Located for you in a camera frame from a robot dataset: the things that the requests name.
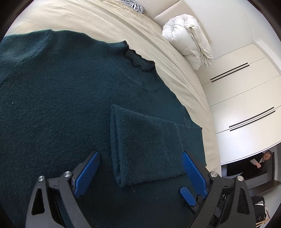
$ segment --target beige bed sheet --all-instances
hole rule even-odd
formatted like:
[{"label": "beige bed sheet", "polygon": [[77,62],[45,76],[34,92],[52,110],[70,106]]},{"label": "beige bed sheet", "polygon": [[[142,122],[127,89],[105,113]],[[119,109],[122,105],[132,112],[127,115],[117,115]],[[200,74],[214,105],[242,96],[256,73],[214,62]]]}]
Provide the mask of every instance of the beige bed sheet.
[{"label": "beige bed sheet", "polygon": [[202,127],[207,169],[221,174],[220,156],[209,106],[184,57],[161,35],[161,27],[118,0],[35,0],[6,35],[43,29],[72,30],[108,43],[126,40],[130,49],[155,62],[164,83]]}]

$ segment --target blue gripper pad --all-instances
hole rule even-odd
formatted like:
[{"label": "blue gripper pad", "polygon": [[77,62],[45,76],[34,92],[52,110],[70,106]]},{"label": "blue gripper pad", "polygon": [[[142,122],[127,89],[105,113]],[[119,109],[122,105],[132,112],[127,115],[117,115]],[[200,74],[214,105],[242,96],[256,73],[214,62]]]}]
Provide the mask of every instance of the blue gripper pad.
[{"label": "blue gripper pad", "polygon": [[195,192],[198,195],[201,195],[203,198],[205,198],[208,194],[207,192],[207,186],[206,186],[206,180],[202,176],[202,174],[199,172],[195,164],[192,162],[190,157],[187,155],[186,152],[182,154],[182,166],[186,174],[188,175]]},{"label": "blue gripper pad", "polygon": [[91,180],[93,179],[99,167],[100,161],[100,154],[96,152],[76,179],[76,188],[73,194],[77,199],[79,198],[79,196],[83,195],[86,192]]},{"label": "blue gripper pad", "polygon": [[194,199],[194,197],[186,187],[180,188],[180,194],[184,198],[184,200],[188,203],[188,205],[190,206],[196,205],[196,200]]}]

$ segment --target folded comforter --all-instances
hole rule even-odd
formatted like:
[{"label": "folded comforter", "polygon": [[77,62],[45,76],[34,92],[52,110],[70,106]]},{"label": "folded comforter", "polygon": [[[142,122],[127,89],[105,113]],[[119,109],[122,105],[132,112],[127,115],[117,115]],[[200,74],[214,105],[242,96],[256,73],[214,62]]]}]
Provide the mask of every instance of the folded comforter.
[{"label": "folded comforter", "polygon": [[194,70],[202,64],[209,67],[213,53],[197,20],[187,14],[170,19],[162,30],[162,35],[190,63]]}]

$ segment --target wardrobe door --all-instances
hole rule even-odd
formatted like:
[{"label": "wardrobe door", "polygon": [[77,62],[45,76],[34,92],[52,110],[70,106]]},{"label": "wardrobe door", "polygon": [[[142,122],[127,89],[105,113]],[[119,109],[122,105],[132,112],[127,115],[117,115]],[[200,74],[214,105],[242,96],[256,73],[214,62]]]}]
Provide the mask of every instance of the wardrobe door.
[{"label": "wardrobe door", "polygon": [[230,99],[279,75],[268,58],[203,85],[209,106]]},{"label": "wardrobe door", "polygon": [[251,64],[264,57],[265,55],[256,45],[250,44],[215,59],[210,67],[201,66],[195,72],[201,85],[204,85],[220,74],[235,70],[241,65]]},{"label": "wardrobe door", "polygon": [[280,142],[281,107],[216,135],[222,165],[262,152]]},{"label": "wardrobe door", "polygon": [[281,106],[281,76],[210,107],[216,133],[243,125]]}]

